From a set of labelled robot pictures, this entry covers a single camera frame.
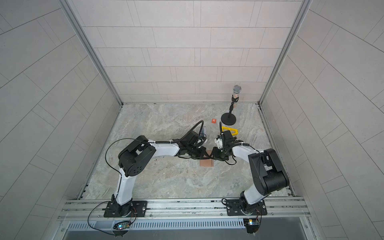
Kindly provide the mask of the clear acrylic card box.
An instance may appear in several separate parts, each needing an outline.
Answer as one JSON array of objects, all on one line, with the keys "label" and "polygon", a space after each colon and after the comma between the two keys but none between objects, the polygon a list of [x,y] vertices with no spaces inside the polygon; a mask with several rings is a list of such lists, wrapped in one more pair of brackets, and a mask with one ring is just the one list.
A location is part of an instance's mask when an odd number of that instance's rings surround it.
[{"label": "clear acrylic card box", "polygon": [[206,126],[203,126],[203,129],[202,129],[201,134],[202,134],[203,136],[206,136],[206,135],[207,135],[207,128],[206,128]]}]

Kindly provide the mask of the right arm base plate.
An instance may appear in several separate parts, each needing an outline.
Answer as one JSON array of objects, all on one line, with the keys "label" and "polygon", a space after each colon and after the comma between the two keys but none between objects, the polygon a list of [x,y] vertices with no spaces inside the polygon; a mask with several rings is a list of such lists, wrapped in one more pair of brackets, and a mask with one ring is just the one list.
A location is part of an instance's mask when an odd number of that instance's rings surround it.
[{"label": "right arm base plate", "polygon": [[266,216],[268,214],[264,200],[249,205],[245,199],[222,199],[228,216]]}]

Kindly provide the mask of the brown leather card holder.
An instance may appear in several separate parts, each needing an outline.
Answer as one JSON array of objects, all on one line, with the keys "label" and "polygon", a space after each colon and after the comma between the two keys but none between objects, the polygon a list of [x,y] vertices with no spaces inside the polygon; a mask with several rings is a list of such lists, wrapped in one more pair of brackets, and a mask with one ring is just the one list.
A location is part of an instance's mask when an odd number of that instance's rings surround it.
[{"label": "brown leather card holder", "polygon": [[210,168],[214,166],[214,160],[208,159],[208,157],[212,154],[212,150],[206,150],[206,153],[200,159],[200,167]]}]

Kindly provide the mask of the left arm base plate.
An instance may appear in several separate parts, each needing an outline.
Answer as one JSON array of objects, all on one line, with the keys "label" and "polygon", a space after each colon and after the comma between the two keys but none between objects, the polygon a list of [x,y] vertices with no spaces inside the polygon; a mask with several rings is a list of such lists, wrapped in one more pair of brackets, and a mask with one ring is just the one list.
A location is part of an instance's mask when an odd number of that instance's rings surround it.
[{"label": "left arm base plate", "polygon": [[104,218],[144,217],[147,210],[147,201],[129,201],[119,205],[116,201],[109,201],[104,208]]}]

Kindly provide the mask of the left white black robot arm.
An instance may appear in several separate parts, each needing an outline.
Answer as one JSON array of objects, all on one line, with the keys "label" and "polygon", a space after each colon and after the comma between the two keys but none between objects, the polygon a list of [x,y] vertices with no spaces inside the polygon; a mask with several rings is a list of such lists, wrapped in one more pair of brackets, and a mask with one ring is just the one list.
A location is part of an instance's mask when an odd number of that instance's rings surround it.
[{"label": "left white black robot arm", "polygon": [[152,141],[145,136],[139,136],[118,155],[119,183],[112,196],[106,214],[113,217],[125,217],[133,213],[133,188],[136,176],[156,157],[182,157],[202,160],[206,155],[204,141],[199,141],[199,136],[194,131],[186,134],[181,139],[171,141]]}]

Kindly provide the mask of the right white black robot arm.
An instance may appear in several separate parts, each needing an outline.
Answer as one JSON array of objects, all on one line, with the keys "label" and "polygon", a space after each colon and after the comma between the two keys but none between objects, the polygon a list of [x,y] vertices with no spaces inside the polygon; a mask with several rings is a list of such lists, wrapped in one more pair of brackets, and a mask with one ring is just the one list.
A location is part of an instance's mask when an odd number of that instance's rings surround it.
[{"label": "right white black robot arm", "polygon": [[261,202],[271,193],[290,184],[275,150],[258,151],[251,145],[238,140],[228,130],[218,135],[216,144],[210,155],[211,159],[227,163],[232,157],[233,160],[241,159],[250,165],[253,184],[241,192],[239,198],[239,207],[244,214],[260,214]]}]

